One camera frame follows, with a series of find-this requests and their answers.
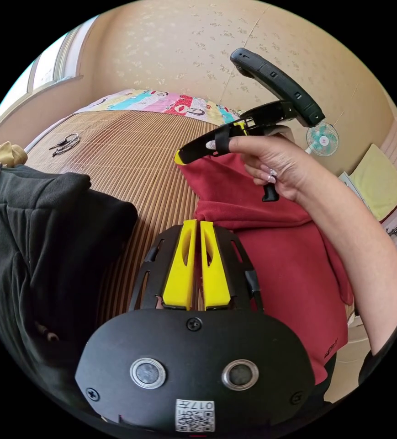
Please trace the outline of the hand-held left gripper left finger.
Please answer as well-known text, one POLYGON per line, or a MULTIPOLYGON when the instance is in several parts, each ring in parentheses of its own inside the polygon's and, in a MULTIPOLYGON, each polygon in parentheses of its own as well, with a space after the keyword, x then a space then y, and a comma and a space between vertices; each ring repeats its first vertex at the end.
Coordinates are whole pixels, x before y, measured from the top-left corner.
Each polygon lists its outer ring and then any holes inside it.
POLYGON ((180 227, 174 254, 163 290, 166 308, 189 310, 194 289, 197 220, 186 220, 180 227))

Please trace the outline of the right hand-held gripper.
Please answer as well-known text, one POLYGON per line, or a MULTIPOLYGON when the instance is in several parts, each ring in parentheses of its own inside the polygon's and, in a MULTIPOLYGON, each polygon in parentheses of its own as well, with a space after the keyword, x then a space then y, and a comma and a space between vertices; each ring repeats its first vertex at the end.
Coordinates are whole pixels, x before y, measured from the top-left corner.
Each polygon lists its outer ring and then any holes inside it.
POLYGON ((239 136, 264 136, 283 121, 295 118, 290 102, 276 101, 253 108, 233 122, 224 124, 182 146, 174 156, 177 165, 185 166, 205 156, 229 153, 229 141, 239 136))

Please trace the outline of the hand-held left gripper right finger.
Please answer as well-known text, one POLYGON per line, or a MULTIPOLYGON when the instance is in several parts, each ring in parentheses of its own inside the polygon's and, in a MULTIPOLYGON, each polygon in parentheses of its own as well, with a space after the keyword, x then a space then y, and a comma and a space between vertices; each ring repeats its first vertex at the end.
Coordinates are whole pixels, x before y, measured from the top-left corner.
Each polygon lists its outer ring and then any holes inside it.
POLYGON ((227 308, 230 292, 212 222, 200 222, 202 293, 205 310, 227 308))

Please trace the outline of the person's right hand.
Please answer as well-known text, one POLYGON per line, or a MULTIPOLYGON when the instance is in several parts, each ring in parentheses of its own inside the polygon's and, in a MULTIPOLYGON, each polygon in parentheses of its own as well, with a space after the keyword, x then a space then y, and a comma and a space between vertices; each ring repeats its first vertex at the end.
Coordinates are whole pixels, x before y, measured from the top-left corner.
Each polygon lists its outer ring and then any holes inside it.
POLYGON ((281 134, 238 136, 229 151, 240 155, 246 172, 256 185, 276 185, 278 193, 295 201, 306 182, 322 167, 299 146, 281 134))

